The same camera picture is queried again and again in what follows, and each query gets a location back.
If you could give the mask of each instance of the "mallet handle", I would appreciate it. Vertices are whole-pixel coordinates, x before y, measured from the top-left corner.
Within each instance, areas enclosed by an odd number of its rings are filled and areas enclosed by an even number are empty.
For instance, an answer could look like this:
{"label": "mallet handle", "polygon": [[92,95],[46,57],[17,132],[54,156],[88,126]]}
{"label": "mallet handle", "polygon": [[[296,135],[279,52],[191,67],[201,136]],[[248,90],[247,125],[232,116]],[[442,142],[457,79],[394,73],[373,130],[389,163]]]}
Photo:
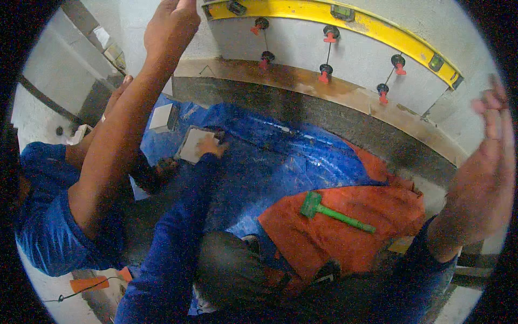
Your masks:
{"label": "mallet handle", "polygon": [[363,224],[362,222],[360,222],[359,220],[357,219],[354,219],[354,218],[351,218],[351,217],[347,217],[346,215],[344,214],[341,214],[339,212],[336,212],[332,209],[329,209],[327,207],[324,207],[322,205],[318,205],[316,207],[316,212],[317,213],[323,213],[325,215],[328,215],[330,217],[333,217],[333,218],[336,218],[346,224],[349,224],[350,226],[353,226],[353,227],[356,227],[357,229],[361,229],[363,231],[366,231],[366,232],[369,232],[369,233],[374,233],[376,231],[376,228],[374,226],[371,226],[371,225],[368,225],[368,224]]}

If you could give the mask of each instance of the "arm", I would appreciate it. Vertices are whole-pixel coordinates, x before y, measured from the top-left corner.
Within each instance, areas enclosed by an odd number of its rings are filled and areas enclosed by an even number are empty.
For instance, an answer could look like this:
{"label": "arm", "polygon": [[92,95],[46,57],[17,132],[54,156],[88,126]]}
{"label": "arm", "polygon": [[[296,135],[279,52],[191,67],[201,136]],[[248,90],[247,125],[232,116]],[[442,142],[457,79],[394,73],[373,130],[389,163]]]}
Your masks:
{"label": "arm", "polygon": [[444,210],[426,222],[383,285],[371,322],[419,322],[461,247],[491,236],[509,222],[514,138],[504,90],[494,78],[492,83],[493,90],[473,102],[484,116],[486,138],[457,171]]}
{"label": "arm", "polygon": [[[127,75],[124,78],[122,85],[111,94],[110,99],[108,100],[108,104],[106,104],[106,109],[104,110],[104,116],[108,116],[110,114],[110,112],[113,110],[113,107],[115,106],[115,103],[132,81],[133,77],[131,75]],[[102,121],[99,121],[95,125],[94,129],[87,136],[85,136],[81,142],[75,145],[66,146],[65,160],[68,164],[78,169],[79,172],[81,172],[84,158],[87,156],[95,134],[97,134],[99,129],[103,127],[103,124],[104,123]]]}
{"label": "arm", "polygon": [[84,158],[81,177],[68,191],[70,210],[83,233],[94,238],[101,211],[129,170],[160,91],[172,75],[199,24],[194,0],[159,4],[144,35],[147,57],[122,93]]}
{"label": "arm", "polygon": [[212,138],[199,145],[204,155],[194,166],[191,185],[156,224],[142,274],[128,285],[117,309],[117,323],[170,323],[186,316],[210,191],[225,148]]}
{"label": "arm", "polygon": [[493,89],[472,102],[483,116],[485,139],[455,174],[446,206],[428,228],[428,248],[439,262],[498,232],[511,217],[515,183],[511,113],[502,85],[494,76],[490,82]]}

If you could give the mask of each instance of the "blue long-sleeve shirt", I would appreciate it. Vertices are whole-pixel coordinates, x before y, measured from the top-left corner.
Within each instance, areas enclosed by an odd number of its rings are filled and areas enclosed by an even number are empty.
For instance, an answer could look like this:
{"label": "blue long-sleeve shirt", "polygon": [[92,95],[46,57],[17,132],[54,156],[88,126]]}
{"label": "blue long-sleeve shirt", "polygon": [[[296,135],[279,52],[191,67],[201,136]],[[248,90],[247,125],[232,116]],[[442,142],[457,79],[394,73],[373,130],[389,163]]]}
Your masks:
{"label": "blue long-sleeve shirt", "polygon": [[194,166],[190,186],[155,226],[141,274],[128,284],[116,323],[171,323],[187,316],[196,255],[219,167],[213,154],[205,154]]}
{"label": "blue long-sleeve shirt", "polygon": [[[322,322],[280,306],[187,316],[196,255],[219,166],[213,154],[204,155],[194,166],[191,185],[155,226],[141,274],[129,283],[117,309],[116,323]],[[430,222],[416,236],[381,294],[373,298],[369,322],[415,323],[425,314],[433,289],[456,260],[439,263],[429,253],[426,229]]]}

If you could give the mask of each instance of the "blue tarp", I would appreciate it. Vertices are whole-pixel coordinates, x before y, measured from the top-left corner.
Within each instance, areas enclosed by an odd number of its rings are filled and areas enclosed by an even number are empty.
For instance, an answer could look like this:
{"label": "blue tarp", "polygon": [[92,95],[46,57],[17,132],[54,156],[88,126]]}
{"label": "blue tarp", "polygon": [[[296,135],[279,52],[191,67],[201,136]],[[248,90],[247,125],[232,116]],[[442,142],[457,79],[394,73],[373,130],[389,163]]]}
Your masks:
{"label": "blue tarp", "polygon": [[[146,130],[141,149],[150,164],[174,156],[190,125],[223,130],[223,141],[230,147],[222,161],[224,176],[213,193],[206,231],[258,235],[265,262],[277,269],[290,267],[283,258],[274,259],[275,246],[257,220],[265,209],[284,196],[308,190],[386,185],[370,179],[354,150],[320,127],[302,124],[295,128],[228,103],[204,109],[164,95],[155,107],[169,103],[180,107],[179,123],[173,132]],[[174,181],[188,186],[192,165],[182,162]],[[137,199],[145,196],[136,190]]]}

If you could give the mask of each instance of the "black cable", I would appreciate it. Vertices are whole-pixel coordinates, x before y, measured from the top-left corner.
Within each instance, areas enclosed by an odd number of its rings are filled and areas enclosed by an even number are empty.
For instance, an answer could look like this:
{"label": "black cable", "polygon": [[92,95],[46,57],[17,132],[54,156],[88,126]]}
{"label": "black cable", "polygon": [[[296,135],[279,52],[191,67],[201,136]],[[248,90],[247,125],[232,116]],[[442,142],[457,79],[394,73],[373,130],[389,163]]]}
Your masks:
{"label": "black cable", "polygon": [[331,43],[329,43],[329,50],[327,51],[327,61],[325,61],[325,64],[329,63],[329,54],[331,53]]}
{"label": "black cable", "polygon": [[266,44],[266,50],[268,50],[268,42],[266,41],[266,29],[263,29],[264,43]]}
{"label": "black cable", "polygon": [[390,79],[390,77],[391,77],[391,75],[392,75],[392,72],[394,72],[394,69],[395,69],[395,68],[396,68],[396,67],[394,66],[394,67],[392,68],[392,71],[390,71],[390,74],[388,75],[388,78],[387,78],[387,81],[385,81],[385,84],[387,84],[387,82],[389,81],[389,79]]}
{"label": "black cable", "polygon": [[78,292],[73,293],[73,294],[71,294],[71,295],[68,295],[68,296],[66,296],[66,297],[63,297],[63,295],[60,295],[57,299],[43,300],[43,302],[44,302],[44,303],[48,303],[48,302],[58,302],[58,303],[61,303],[62,301],[64,301],[64,300],[65,300],[65,299],[67,299],[67,298],[74,297],[75,295],[80,294],[80,293],[82,293],[82,292],[83,292],[83,291],[85,291],[85,290],[88,290],[88,289],[94,288],[94,287],[96,287],[96,286],[98,286],[98,285],[102,284],[103,282],[108,281],[108,279],[112,279],[112,278],[117,278],[117,279],[119,279],[119,280],[124,280],[124,279],[121,279],[121,278],[119,278],[119,277],[108,277],[108,278],[104,279],[103,281],[100,281],[100,282],[98,282],[98,283],[96,283],[96,284],[94,284],[94,285],[92,285],[92,286],[89,286],[89,287],[86,287],[86,288],[84,288],[84,289],[81,289],[81,290],[79,290]]}

